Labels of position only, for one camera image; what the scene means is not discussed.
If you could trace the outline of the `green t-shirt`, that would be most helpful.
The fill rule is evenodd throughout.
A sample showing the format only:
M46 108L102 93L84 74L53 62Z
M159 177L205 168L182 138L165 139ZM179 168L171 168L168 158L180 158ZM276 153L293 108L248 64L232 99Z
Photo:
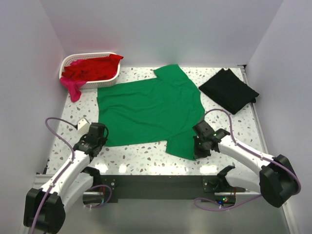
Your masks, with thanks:
M109 130L106 145L166 141L166 153L193 160L193 126L204 115L200 91L177 64L154 74L98 89L98 121Z

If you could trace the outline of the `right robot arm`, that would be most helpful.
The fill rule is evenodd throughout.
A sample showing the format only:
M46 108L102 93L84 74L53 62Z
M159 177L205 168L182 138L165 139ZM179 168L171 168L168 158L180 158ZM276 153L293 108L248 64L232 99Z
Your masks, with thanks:
M195 158L204 158L212 152L227 155L247 168L239 171L229 165L216 176L212 187L215 192L243 188L259 193L272 206L281 207L291 196L301 190L298 178L289 159L283 155L272 156L258 151L224 129L214 130L202 120L193 127Z

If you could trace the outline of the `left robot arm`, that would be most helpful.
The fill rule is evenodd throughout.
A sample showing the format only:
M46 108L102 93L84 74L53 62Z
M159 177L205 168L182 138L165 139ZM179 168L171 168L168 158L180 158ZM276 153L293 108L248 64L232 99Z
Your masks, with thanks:
M23 224L45 234L56 234L62 228L69 208L87 190L107 192L108 197L97 207L106 204L113 190L103 184L100 171L89 164L105 145L109 131L102 123L81 123L76 129L82 136L71 146L70 155L62 167L40 188L32 188L26 195Z

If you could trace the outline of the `folded black t-shirt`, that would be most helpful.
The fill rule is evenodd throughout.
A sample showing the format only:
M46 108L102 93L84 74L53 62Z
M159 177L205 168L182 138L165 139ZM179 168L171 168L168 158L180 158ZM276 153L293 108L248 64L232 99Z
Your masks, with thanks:
M256 103L259 93L242 82L233 72L221 69L208 81L199 86L199 90L235 115L249 103Z

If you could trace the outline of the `pink t-shirt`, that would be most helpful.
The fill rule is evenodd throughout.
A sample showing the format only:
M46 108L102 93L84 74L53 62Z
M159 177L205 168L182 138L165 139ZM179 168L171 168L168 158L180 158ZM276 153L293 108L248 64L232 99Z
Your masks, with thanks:
M72 102L80 99L80 88L86 83L81 78L81 68L79 66L81 62L81 59L73 61L69 66L65 66L64 71L61 72L60 82L68 90Z

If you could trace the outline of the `red t-shirt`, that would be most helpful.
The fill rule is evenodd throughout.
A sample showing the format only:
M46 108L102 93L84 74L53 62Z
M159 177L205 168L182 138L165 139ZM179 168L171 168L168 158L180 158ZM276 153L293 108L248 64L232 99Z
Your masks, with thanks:
M85 82L109 80L117 74L122 59L123 56L112 54L106 57L78 59L64 67L61 79Z

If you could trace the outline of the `white perforated laundry basket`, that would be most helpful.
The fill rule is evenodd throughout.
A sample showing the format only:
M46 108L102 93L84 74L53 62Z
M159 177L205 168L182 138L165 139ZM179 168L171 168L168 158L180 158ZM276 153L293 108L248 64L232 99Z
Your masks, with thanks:
M62 77L62 72L64 72L64 67L69 66L73 61L79 59L92 59L92 58L101 58L108 57L110 54L115 55L114 52L100 52L100 53L82 53L82 54L72 54L67 56L61 63L59 69L59 78ZM89 81L81 86L81 89L95 89L101 87L110 87L117 83L117 77L120 73L120 62L118 63L115 76L108 80L99 80L99 81Z

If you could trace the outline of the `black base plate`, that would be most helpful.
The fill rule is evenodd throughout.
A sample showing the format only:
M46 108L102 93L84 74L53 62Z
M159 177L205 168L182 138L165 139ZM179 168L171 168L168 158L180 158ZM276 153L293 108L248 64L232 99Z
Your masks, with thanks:
M87 190L82 197L85 205L99 205L105 201L117 203L120 199L186 199L204 197L222 201L219 193L229 194L228 204L234 204L236 192L245 189L232 187L217 175L103 175L107 188Z

